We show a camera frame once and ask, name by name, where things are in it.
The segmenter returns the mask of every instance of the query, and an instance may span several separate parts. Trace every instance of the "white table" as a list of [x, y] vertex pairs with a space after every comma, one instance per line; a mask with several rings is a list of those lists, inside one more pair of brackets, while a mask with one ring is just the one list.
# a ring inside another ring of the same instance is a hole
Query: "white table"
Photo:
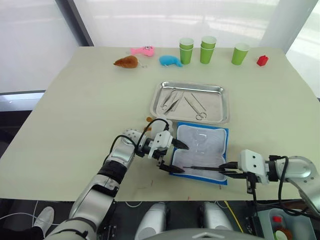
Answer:
[[[128, 48], [80, 47], [52, 82], [0, 160], [0, 198], [74, 201], [100, 169], [113, 139], [125, 129], [142, 130], [156, 85], [163, 81], [218, 85], [229, 93], [231, 111], [227, 161], [243, 149], [300, 155], [320, 171], [320, 104], [280, 49], [253, 48], [242, 65], [233, 50], [217, 48], [208, 65], [195, 49], [191, 64], [164, 67], [157, 48], [139, 56], [147, 68], [124, 69], [113, 62]], [[257, 58], [267, 55], [266, 66]], [[257, 199], [277, 198], [278, 184], [257, 184]], [[283, 199], [299, 198], [284, 184]], [[155, 160], [136, 157], [120, 185], [118, 201], [251, 200], [246, 181], [228, 186], [171, 176]]]

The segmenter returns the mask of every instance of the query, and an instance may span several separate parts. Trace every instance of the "metal tray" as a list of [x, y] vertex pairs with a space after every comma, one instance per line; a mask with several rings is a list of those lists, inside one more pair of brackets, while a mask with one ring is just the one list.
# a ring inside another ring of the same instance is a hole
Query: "metal tray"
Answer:
[[[165, 113], [174, 102], [175, 109]], [[223, 87], [184, 82], [165, 81], [158, 85], [150, 111], [157, 118], [165, 115], [169, 120], [211, 125], [225, 124], [230, 118], [228, 93]]]

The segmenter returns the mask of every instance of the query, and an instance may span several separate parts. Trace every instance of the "blue toy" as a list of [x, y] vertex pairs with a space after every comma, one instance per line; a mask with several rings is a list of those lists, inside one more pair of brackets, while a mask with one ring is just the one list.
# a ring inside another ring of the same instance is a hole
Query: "blue toy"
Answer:
[[161, 65], [163, 65], [163, 66], [175, 64], [178, 67], [182, 67], [180, 60], [175, 56], [163, 55], [163, 56], [159, 57], [159, 61], [160, 61]]

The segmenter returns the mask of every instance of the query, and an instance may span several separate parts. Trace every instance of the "sneaker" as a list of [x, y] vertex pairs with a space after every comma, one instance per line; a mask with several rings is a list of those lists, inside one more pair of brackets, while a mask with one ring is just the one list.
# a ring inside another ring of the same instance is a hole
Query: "sneaker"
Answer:
[[40, 212], [32, 227], [39, 227], [43, 232], [43, 237], [46, 237], [48, 229], [54, 222], [55, 211], [51, 206], [47, 206]]

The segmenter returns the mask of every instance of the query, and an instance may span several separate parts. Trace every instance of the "black pants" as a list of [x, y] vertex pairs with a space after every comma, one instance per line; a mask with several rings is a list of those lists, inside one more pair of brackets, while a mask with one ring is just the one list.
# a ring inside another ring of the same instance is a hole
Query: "black pants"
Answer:
[[1, 240], [42, 240], [44, 234], [42, 229], [34, 226], [24, 231], [13, 231], [6, 228], [0, 228]]

